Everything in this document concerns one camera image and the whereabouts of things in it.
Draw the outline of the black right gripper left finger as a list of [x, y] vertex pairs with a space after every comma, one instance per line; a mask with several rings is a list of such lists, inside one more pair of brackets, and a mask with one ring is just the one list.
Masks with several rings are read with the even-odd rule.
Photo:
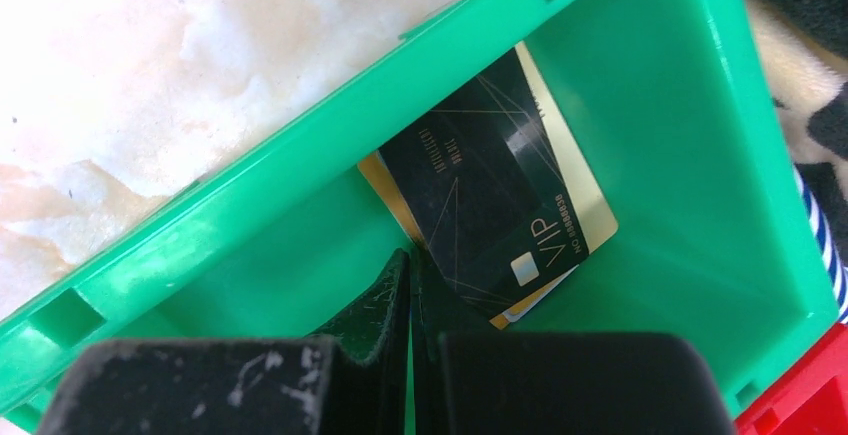
[[401, 434], [409, 255], [299, 338], [115, 339], [62, 378], [41, 434]]

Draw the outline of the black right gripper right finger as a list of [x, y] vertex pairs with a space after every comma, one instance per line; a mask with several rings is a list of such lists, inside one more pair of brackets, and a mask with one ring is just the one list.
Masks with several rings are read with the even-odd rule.
[[410, 292], [419, 434], [735, 432], [704, 359], [679, 337], [501, 331], [423, 253]]

